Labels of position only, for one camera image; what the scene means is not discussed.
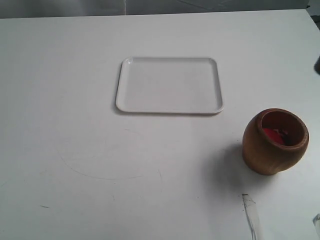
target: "white tabletop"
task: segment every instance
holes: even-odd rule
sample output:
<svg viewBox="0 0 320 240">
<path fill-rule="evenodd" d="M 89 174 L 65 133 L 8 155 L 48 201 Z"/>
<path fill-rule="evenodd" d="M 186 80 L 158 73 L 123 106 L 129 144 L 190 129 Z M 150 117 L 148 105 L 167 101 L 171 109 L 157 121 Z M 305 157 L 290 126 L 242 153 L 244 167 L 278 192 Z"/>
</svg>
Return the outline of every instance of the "white tabletop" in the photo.
<svg viewBox="0 0 320 240">
<path fill-rule="evenodd" d="M 0 20 L 1 240 L 316 240 L 320 31 L 305 10 Z M 130 56 L 216 60 L 215 116 L 116 111 Z M 275 176 L 241 157 L 249 120 L 296 113 L 310 143 Z"/>
</svg>

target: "wooden pot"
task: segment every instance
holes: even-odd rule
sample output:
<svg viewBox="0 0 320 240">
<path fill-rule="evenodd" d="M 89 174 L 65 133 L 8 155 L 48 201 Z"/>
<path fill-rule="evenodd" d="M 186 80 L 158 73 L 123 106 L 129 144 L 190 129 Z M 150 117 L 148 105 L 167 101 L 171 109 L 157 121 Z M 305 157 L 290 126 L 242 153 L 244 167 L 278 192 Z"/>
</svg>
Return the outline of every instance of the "wooden pot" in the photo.
<svg viewBox="0 0 320 240">
<path fill-rule="evenodd" d="M 286 143 L 271 139 L 264 129 L 285 132 Z M 247 166 L 262 175 L 273 175 L 295 165 L 309 143 L 306 125 L 293 113 L 270 108 L 257 114 L 246 127 L 242 144 Z"/>
</svg>

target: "red object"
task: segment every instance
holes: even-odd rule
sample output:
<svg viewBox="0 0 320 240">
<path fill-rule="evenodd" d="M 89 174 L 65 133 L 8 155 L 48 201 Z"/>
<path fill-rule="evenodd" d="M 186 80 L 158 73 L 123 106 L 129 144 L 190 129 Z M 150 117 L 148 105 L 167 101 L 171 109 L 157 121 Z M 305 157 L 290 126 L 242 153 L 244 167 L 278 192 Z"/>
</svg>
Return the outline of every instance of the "red object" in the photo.
<svg viewBox="0 0 320 240">
<path fill-rule="evenodd" d="M 263 131 L 265 132 L 265 134 L 271 138 L 274 142 L 278 143 L 278 144 L 282 144 L 285 145 L 284 140 L 282 139 L 281 135 L 275 131 L 272 130 L 270 128 L 264 128 Z"/>
</svg>

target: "white table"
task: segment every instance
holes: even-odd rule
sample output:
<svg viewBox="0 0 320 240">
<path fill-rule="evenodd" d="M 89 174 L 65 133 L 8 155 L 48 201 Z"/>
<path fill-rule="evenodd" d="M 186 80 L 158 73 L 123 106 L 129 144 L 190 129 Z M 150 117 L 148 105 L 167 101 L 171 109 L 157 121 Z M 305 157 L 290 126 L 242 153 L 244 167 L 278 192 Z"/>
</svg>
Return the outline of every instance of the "white table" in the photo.
<svg viewBox="0 0 320 240">
<path fill-rule="evenodd" d="M 1 240 L 316 240 L 320 31 L 305 10 L 0 20 Z M 215 116 L 120 114 L 130 56 L 217 61 Z M 275 176 L 241 158 L 249 120 L 302 118 L 303 159 Z"/>
</svg>

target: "rectangular tray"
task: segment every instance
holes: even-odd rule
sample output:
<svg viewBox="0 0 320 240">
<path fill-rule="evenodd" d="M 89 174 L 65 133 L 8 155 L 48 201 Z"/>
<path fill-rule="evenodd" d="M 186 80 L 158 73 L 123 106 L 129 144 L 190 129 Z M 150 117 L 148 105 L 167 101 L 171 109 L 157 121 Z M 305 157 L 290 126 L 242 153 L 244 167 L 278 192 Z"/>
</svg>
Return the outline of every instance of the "rectangular tray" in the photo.
<svg viewBox="0 0 320 240">
<path fill-rule="evenodd" d="M 115 104 L 128 113 L 217 114 L 223 110 L 217 63 L 207 57 L 129 57 Z"/>
</svg>

